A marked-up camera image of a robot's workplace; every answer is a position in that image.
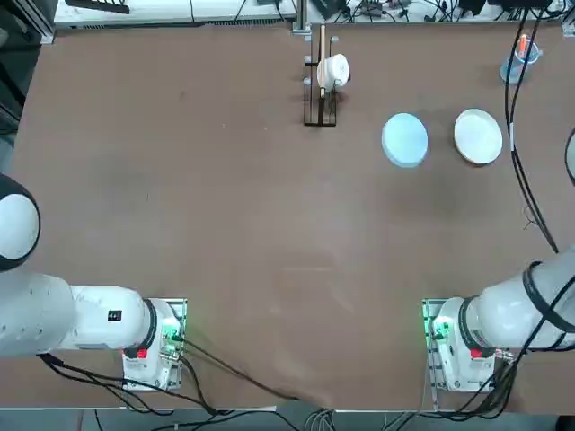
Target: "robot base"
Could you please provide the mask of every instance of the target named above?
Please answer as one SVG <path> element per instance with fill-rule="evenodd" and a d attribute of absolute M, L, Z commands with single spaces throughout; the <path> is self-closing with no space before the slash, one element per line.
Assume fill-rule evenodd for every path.
<path fill-rule="evenodd" d="M 436 305 L 435 311 L 431 310 L 429 303 Z M 433 373 L 431 381 L 447 391 L 476 392 L 491 377 L 495 356 L 480 357 L 464 343 L 458 323 L 463 298 L 448 299 L 440 309 L 438 303 L 438 300 L 424 301 L 424 316 L 429 322 L 426 334 L 429 369 Z M 442 371 L 443 379 L 437 378 L 436 369 Z M 490 390 L 491 386 L 485 385 L 482 391 Z"/>
<path fill-rule="evenodd" d="M 152 345 L 148 350 L 138 350 L 136 357 L 122 354 L 124 378 L 152 384 L 164 390 L 181 386 L 181 360 L 183 344 L 173 341 L 172 335 L 185 338 L 187 299 L 150 298 L 157 315 L 157 327 Z M 124 389 L 153 391 L 151 388 L 128 383 Z"/>

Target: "white bowl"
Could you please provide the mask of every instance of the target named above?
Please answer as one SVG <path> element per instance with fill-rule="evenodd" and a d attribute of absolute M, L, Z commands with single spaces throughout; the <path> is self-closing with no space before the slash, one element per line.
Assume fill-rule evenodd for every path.
<path fill-rule="evenodd" d="M 497 121 L 484 110 L 464 110 L 456 120 L 455 139 L 459 153 L 475 164 L 493 162 L 503 147 Z"/>

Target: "white plate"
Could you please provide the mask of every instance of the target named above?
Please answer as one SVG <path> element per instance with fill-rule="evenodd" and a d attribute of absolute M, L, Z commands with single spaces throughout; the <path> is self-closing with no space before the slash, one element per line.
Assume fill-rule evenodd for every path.
<path fill-rule="evenodd" d="M 464 110 L 456 120 L 455 138 L 459 153 L 475 164 L 493 162 L 503 147 L 497 121 L 484 110 Z"/>
<path fill-rule="evenodd" d="M 381 144 L 387 158 L 401 168 L 419 165 L 428 151 L 428 132 L 412 114 L 402 112 L 387 120 Z"/>

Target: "white cup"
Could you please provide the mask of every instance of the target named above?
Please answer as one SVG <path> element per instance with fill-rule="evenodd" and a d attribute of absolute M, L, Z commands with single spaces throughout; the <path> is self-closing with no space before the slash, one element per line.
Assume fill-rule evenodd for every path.
<path fill-rule="evenodd" d="M 349 80 L 348 59 L 342 54 L 326 58 L 317 65 L 317 83 L 330 92 L 334 87 L 342 87 Z"/>

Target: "gray floor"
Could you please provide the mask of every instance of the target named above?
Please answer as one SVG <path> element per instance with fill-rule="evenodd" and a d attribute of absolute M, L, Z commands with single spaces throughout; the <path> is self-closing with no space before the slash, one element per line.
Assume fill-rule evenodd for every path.
<path fill-rule="evenodd" d="M 298 429 L 303 430 L 305 418 L 314 411 L 304 403 L 288 403 L 279 409 L 288 420 Z M 388 420 L 392 420 L 397 413 L 388 413 Z M 208 418 L 198 410 L 179 410 L 168 418 L 151 417 L 129 411 L 99 410 L 99 417 L 103 431 L 152 431 L 155 427 L 169 426 L 175 423 L 201 421 Z M 336 413 L 333 422 L 337 431 L 348 430 L 380 430 L 384 424 L 384 413 Z M 406 430 L 441 430 L 441 431 L 552 431 L 555 417 L 527 416 L 518 414 L 504 414 L 492 421 L 472 419 L 465 423 L 453 423 L 446 420 L 416 418 L 405 426 Z M 0 429 L 2 431 L 16 430 L 43 430 L 43 431 L 99 431 L 94 420 L 93 410 L 17 410 L 0 411 Z M 180 427 L 180 429 L 193 429 L 193 427 Z M 270 414 L 257 413 L 238 418 L 224 424 L 215 424 L 204 429 L 209 430 L 289 430 L 288 426 Z"/>

